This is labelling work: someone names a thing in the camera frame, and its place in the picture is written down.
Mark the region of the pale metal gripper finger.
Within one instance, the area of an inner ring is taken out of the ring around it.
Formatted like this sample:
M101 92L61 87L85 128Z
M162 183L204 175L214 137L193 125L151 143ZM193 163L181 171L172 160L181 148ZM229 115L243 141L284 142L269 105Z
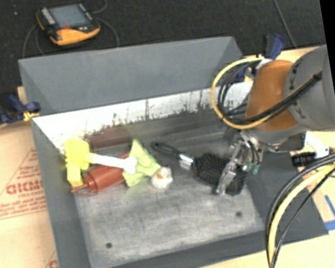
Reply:
M229 187L230 183L236 176L235 172L236 168L233 164L227 164L223 171L220 174L220 178L218 180L218 184L214 190L214 193L217 195L225 194L225 190Z
M245 175L243 170L239 168L236 170L235 177L232 179L231 183L226 187L225 190L229 191L229 190L240 189L243 188L244 184L245 184Z

